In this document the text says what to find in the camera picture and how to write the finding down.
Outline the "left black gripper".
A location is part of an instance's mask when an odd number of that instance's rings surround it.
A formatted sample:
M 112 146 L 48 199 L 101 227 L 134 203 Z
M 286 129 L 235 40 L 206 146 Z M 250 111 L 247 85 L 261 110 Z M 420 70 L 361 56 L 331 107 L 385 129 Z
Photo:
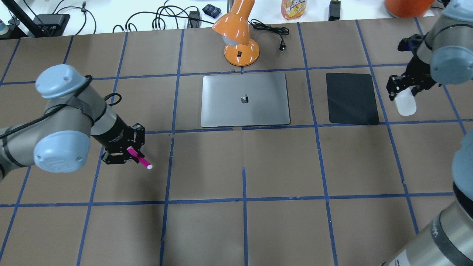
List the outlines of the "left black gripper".
M 141 148 L 145 143 L 145 127 L 140 123 L 128 126 L 115 123 L 110 130 L 101 135 L 104 153 L 101 160 L 108 165 L 124 164 L 128 160 L 139 163 L 127 150 L 132 147 L 138 155 L 143 155 Z

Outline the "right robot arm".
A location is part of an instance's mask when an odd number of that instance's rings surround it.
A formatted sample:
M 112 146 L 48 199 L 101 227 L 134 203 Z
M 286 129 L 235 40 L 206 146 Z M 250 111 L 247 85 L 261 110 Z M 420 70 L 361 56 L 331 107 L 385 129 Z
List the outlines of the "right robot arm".
M 399 51 L 413 56 L 401 75 L 387 81 L 389 99 L 402 116 L 416 111 L 415 96 L 435 85 L 459 85 L 472 80 L 472 1 L 450 0 L 431 30 L 399 42 Z M 439 212 L 384 266 L 472 265 L 472 132 L 459 150 L 448 148 L 452 140 L 440 140 L 424 151 L 446 150 L 439 159 L 451 161 L 454 201 Z

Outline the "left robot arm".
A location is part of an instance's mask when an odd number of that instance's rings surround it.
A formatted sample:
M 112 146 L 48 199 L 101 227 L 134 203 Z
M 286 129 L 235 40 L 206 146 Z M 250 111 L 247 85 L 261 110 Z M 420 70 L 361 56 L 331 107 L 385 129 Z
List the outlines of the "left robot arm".
M 101 160 L 124 164 L 129 160 L 152 168 L 141 148 L 145 128 L 127 125 L 91 86 L 92 77 L 59 64 L 43 71 L 35 87 L 47 99 L 44 114 L 23 125 L 1 129 L 1 179 L 19 168 L 36 165 L 50 173 L 71 173 L 87 160 L 90 140 L 104 147 Z

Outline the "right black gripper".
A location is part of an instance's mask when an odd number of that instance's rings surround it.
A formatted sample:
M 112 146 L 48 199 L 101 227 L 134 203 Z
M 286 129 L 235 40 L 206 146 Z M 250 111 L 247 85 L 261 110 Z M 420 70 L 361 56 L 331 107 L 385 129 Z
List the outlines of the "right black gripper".
M 386 89 L 390 101 L 394 101 L 396 95 L 408 87 L 413 87 L 412 93 L 416 96 L 417 93 L 429 90 L 438 84 L 438 82 L 432 79 L 430 64 L 427 63 L 426 59 L 421 59 L 418 55 L 420 51 L 432 51 L 431 43 L 433 40 L 434 34 L 426 34 L 411 35 L 399 42 L 397 50 L 411 51 L 413 57 L 402 75 L 391 75 L 389 77 Z

